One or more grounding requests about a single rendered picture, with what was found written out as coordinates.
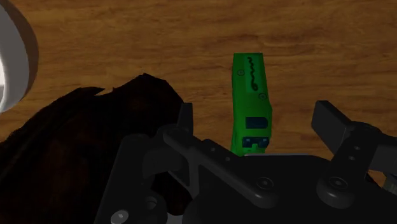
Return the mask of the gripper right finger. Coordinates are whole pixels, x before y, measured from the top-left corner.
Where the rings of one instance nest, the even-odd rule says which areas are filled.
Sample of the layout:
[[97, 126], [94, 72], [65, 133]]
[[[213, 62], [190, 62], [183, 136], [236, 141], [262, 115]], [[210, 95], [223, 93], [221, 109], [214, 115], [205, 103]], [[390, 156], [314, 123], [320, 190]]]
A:
[[383, 172], [397, 185], [397, 137], [365, 122], [352, 121], [329, 101], [317, 101], [311, 127], [333, 153], [317, 182], [319, 198], [346, 209], [360, 198], [369, 170]]

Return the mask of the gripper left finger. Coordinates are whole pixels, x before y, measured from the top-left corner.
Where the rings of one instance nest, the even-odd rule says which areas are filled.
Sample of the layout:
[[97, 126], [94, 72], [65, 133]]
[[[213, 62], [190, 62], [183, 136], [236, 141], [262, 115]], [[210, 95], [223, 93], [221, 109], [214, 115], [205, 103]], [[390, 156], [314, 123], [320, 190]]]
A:
[[256, 158], [238, 157], [210, 139], [196, 138], [192, 113], [192, 104], [184, 103], [178, 122], [159, 128], [154, 137], [131, 134], [123, 138], [94, 224], [171, 224], [165, 199], [151, 189], [152, 177], [186, 172], [185, 188], [196, 197], [205, 185], [201, 167], [252, 205], [276, 206], [279, 196], [271, 175], [249, 170]]

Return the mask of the green toy bus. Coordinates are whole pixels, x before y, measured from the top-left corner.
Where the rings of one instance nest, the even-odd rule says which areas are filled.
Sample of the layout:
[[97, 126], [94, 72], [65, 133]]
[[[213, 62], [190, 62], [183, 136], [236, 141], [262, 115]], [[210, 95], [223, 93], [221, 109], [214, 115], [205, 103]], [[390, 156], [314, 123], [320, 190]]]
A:
[[262, 53], [235, 53], [232, 64], [233, 132], [238, 156], [263, 153], [272, 136], [272, 106]]

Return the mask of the dark brown lumpy object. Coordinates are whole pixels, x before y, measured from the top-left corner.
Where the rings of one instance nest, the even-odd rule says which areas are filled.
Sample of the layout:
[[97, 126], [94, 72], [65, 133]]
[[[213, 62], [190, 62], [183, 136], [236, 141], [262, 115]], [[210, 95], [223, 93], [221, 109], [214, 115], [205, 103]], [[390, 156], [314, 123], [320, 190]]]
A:
[[82, 87], [0, 143], [0, 224], [93, 224], [120, 142], [175, 123], [182, 98], [148, 74]]

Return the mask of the white round bowl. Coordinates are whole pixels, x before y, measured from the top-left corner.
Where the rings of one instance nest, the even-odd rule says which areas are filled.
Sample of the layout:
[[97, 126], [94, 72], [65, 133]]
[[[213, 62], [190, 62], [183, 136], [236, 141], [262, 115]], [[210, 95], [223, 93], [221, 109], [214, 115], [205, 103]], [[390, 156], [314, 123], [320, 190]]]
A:
[[24, 97], [29, 73], [23, 39], [11, 15], [0, 3], [0, 113], [14, 107]]

